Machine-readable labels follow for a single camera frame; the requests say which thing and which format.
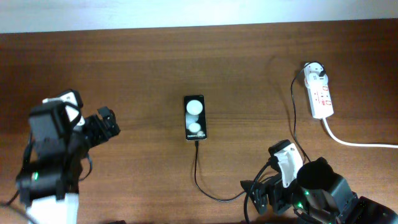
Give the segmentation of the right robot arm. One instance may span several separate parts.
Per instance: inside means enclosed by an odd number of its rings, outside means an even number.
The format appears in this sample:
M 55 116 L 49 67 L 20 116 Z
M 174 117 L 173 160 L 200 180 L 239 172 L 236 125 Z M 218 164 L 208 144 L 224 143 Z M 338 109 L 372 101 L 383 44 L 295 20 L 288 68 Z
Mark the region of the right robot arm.
M 268 206 L 276 215 L 290 208 L 298 223 L 397 223 L 390 208 L 353 192 L 346 179 L 320 157 L 296 166 L 272 156 L 266 163 L 278 173 L 265 182 L 241 181 L 245 202 L 252 202 L 259 214 Z

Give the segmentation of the black smartphone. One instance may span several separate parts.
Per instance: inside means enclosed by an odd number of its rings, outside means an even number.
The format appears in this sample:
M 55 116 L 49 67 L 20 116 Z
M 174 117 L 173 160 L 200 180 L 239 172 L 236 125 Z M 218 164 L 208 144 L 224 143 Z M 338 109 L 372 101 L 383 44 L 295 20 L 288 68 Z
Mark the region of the black smartphone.
M 208 137 L 206 127 L 205 97 L 203 95 L 184 96 L 185 138 L 187 141 L 200 141 Z

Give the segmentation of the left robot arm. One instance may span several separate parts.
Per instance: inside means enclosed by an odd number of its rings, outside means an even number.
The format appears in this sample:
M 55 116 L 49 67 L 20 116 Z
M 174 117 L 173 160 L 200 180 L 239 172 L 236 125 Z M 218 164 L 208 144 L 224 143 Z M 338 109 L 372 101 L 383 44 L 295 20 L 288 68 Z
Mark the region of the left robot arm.
M 120 128 L 108 107 L 85 119 L 70 119 L 67 108 L 80 108 L 62 100 L 34 107 L 29 114 L 33 140 L 28 143 L 22 169 L 16 177 L 20 202 L 31 223 L 76 223 L 82 160 L 89 150 L 117 136 Z

